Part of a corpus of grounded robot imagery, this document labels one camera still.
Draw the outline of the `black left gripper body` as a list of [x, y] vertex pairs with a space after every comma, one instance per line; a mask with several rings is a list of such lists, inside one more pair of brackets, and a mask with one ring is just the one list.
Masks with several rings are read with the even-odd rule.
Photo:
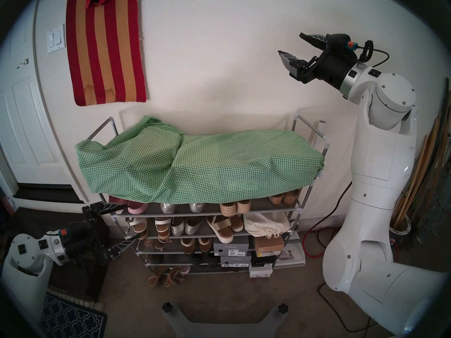
[[94, 204], [82, 208], [85, 219], [72, 221], [63, 229], [63, 249], [68, 259], [80, 261], [86, 254], [91, 254], [101, 265], [108, 260], [110, 229], [103, 220], [103, 215], [94, 214]]

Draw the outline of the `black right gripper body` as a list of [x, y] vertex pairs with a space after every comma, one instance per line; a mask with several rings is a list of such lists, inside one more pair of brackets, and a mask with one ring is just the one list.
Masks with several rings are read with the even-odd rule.
[[333, 52], [327, 47], [320, 57], [314, 56], [297, 71], [297, 79], [304, 84], [314, 79], [323, 80], [330, 86], [340, 90], [341, 85], [357, 63], [357, 55], [353, 50]]

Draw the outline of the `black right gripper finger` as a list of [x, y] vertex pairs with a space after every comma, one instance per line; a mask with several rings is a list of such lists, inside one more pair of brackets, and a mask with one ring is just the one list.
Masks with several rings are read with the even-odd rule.
[[319, 50], [325, 50], [328, 47], [328, 37], [320, 34], [299, 34], [300, 38]]
[[299, 77], [304, 68], [304, 60], [300, 60], [292, 54], [284, 51], [278, 51], [278, 54], [283, 62], [285, 68], [289, 71], [292, 77]]

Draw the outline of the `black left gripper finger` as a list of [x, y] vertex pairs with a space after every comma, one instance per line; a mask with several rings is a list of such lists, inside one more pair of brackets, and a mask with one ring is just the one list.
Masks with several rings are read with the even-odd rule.
[[108, 247], [108, 260], [115, 260], [122, 256], [122, 253], [124, 253], [127, 249], [129, 249], [136, 240], [140, 238], [139, 235], [135, 236], [126, 236], [124, 240], [121, 240], [121, 242], [109, 246]]
[[124, 204], [116, 204], [110, 202], [97, 202], [94, 203], [95, 215], [116, 214], [118, 211], [122, 211], [125, 208]]

